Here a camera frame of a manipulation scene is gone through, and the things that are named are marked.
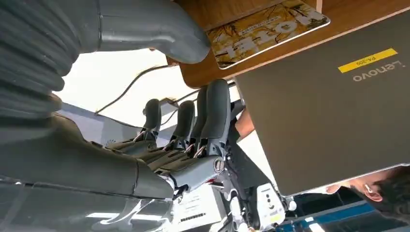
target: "person's ear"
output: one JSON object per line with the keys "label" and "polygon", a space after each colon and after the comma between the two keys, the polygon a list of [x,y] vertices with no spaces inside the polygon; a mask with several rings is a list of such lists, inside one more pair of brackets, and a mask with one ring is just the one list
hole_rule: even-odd
{"label": "person's ear", "polygon": [[370,193],[368,191],[365,191],[365,195],[374,202],[383,201],[383,197],[380,194],[378,194],[377,192]]}

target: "yellow sticker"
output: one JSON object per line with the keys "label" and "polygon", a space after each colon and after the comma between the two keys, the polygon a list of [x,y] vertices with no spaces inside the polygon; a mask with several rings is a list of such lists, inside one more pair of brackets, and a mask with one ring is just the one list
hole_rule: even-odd
{"label": "yellow sticker", "polygon": [[373,54],[373,55],[365,57],[365,58],[355,60],[352,63],[348,63],[348,64],[345,64],[343,66],[340,66],[339,70],[342,73],[345,73],[345,72],[351,71],[353,69],[357,69],[357,68],[360,68],[362,66],[374,63],[374,62],[379,61],[381,59],[391,57],[391,56],[396,55],[396,54],[397,54],[397,52],[394,49],[389,48],[389,49],[384,50],[382,52]]}
{"label": "yellow sticker", "polygon": [[272,223],[275,223],[275,222],[278,222],[278,220],[279,220],[280,218],[281,218],[281,215],[280,215],[280,214],[276,214],[276,215],[270,217],[270,221],[271,221]]}

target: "dark hair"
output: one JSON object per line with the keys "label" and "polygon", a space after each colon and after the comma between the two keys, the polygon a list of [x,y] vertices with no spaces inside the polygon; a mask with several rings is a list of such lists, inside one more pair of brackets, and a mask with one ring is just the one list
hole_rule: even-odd
{"label": "dark hair", "polygon": [[375,202],[359,193],[386,218],[410,224],[410,167],[398,167],[390,176],[375,183],[380,187],[381,202]]}

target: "white electronic component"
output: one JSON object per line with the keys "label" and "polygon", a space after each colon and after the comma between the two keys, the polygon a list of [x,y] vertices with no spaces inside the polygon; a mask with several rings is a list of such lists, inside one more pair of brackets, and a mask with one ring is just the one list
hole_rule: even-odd
{"label": "white electronic component", "polygon": [[270,183],[257,188],[258,214],[261,224],[260,231],[274,229],[285,220],[285,208]]}
{"label": "white electronic component", "polygon": [[174,207],[173,231],[185,231],[220,222],[226,216],[220,193],[210,185],[203,185],[185,194]]}

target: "laptop lid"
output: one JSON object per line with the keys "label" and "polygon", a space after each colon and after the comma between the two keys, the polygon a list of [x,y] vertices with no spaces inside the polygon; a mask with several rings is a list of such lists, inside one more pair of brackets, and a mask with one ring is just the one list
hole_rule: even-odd
{"label": "laptop lid", "polygon": [[410,162],[410,11],[241,74],[283,195]]}

